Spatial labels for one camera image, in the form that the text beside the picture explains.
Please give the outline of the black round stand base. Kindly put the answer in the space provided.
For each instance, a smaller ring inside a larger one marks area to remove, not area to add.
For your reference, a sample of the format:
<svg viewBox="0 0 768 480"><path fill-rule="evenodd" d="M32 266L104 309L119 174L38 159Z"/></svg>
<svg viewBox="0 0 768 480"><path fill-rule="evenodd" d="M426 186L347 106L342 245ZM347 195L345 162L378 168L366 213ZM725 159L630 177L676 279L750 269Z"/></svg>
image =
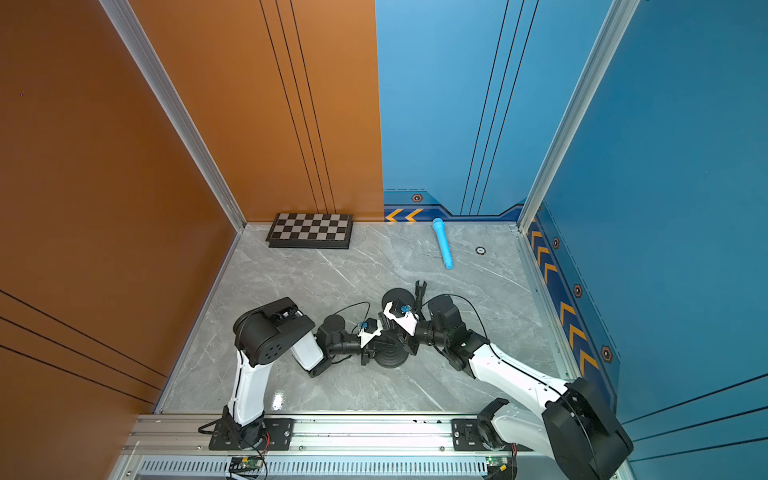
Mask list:
<svg viewBox="0 0 768 480"><path fill-rule="evenodd" d="M373 360L381 367L395 369L409 358L403 344L397 339L379 339L373 341Z"/></svg>

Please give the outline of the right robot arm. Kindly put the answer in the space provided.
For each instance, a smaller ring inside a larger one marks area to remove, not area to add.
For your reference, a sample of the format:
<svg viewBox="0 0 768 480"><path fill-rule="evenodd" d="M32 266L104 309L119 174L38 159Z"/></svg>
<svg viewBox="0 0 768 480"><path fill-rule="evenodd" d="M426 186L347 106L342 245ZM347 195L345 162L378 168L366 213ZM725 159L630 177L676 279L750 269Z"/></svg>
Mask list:
<svg viewBox="0 0 768 480"><path fill-rule="evenodd" d="M503 392L477 417L487 446L520 443L553 459L569 479L609 479L633 453L632 440L597 387L512 358L466 326L451 296L420 303L395 288L381 306L381 322L405 352L414 355L428 345L455 370Z"/></svg>

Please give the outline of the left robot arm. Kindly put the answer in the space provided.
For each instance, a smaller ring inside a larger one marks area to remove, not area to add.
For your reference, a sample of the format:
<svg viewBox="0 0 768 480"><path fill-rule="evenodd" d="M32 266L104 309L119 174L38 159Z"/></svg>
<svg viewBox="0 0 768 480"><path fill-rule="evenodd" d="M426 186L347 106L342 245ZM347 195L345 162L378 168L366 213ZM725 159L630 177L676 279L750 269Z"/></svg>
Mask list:
<svg viewBox="0 0 768 480"><path fill-rule="evenodd" d="M223 410L226 440L236 448L262 449L266 424L264 400L273 364L289 353L314 378L334 364L338 356L375 355L384 324L362 323L358 334L345 330L338 314L326 318L315 333L315 323L290 298L284 297L242 314L234 323L237 373L232 397Z"/></svg>

